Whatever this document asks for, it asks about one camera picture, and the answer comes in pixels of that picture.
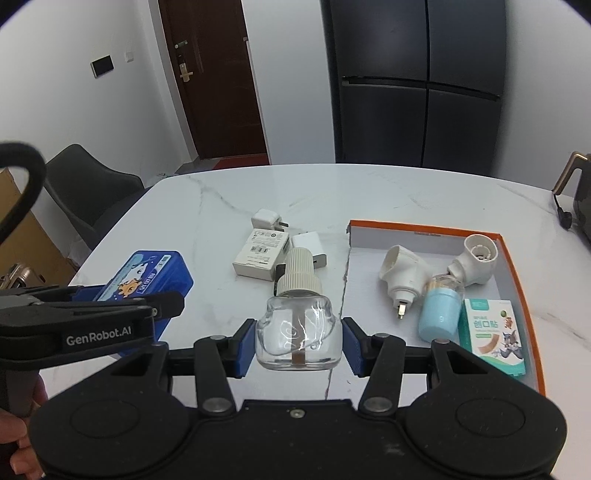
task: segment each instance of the cartoon character print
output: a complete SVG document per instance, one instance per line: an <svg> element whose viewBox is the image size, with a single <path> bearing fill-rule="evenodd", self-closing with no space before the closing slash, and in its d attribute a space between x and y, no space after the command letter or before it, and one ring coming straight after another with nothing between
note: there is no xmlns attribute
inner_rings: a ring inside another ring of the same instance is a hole
<svg viewBox="0 0 591 480"><path fill-rule="evenodd" d="M503 332L503 338L505 350L502 348L499 349L503 358L507 358L510 354L514 354L517 358L523 360L523 352L521 351L521 347L519 346L519 341L517 339L517 330L513 330L511 333Z"/></svg>
<svg viewBox="0 0 591 480"><path fill-rule="evenodd" d="M501 316L505 319L505 329L508 332L503 331L503 346L505 349L499 348L495 352L495 356L501 355L503 358L507 358L510 354L514 354L517 358L523 360L523 351L519 346L519 334L516 329L512 329L515 320L507 316L507 312L503 310Z"/></svg>
<svg viewBox="0 0 591 480"><path fill-rule="evenodd" d="M132 268L117 287L118 294L123 295L123 298L129 297L142 284L142 275L148 268L148 263L142 263Z"/></svg>

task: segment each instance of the white wall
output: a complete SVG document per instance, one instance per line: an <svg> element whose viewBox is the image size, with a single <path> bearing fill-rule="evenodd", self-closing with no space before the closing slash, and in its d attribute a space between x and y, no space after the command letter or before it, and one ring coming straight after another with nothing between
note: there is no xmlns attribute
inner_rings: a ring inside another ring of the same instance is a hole
<svg viewBox="0 0 591 480"><path fill-rule="evenodd" d="M334 163L319 0L242 0L272 164Z"/></svg>
<svg viewBox="0 0 591 480"><path fill-rule="evenodd" d="M95 79L90 62L107 54L115 69ZM0 139L29 142L46 160L79 143L108 167L143 181L185 161L136 2L33 0L0 29L0 59ZM25 176L15 179L22 188ZM33 212L67 254L76 233L45 191Z"/></svg>
<svg viewBox="0 0 591 480"><path fill-rule="evenodd" d="M495 176L551 189L573 150L591 151L591 26L563 0L507 0L507 7Z"/></svg>

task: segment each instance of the white ribbed cap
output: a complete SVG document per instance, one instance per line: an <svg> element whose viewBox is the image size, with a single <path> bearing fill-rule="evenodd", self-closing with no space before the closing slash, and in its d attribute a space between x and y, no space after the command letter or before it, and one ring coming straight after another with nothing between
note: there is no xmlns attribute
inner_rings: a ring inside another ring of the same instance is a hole
<svg viewBox="0 0 591 480"><path fill-rule="evenodd" d="M310 291L322 295L322 283L314 275L312 252L294 247L285 256L285 274L277 282L277 295L290 291Z"/></svg>

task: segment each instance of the white charger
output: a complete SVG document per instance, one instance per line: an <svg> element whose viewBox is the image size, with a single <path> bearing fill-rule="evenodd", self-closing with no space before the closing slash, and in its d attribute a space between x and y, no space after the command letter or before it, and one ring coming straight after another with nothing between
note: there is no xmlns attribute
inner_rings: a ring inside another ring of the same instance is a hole
<svg viewBox="0 0 591 480"><path fill-rule="evenodd" d="M300 233L291 237L292 247L307 248L312 252L312 259L314 261L314 268L321 268L326 266L326 253L322 248L318 232Z"/></svg>
<svg viewBox="0 0 591 480"><path fill-rule="evenodd" d="M265 230L284 231L283 227L289 226L287 223L281 221L281 215L273 210L265 208L260 209L251 218L253 228L262 228Z"/></svg>

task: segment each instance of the black refrigerator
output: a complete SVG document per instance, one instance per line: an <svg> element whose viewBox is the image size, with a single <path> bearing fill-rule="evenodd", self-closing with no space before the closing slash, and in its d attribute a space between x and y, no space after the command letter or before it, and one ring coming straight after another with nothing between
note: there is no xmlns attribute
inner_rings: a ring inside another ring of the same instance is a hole
<svg viewBox="0 0 591 480"><path fill-rule="evenodd" d="M504 0L321 0L338 163L490 175Z"/></svg>

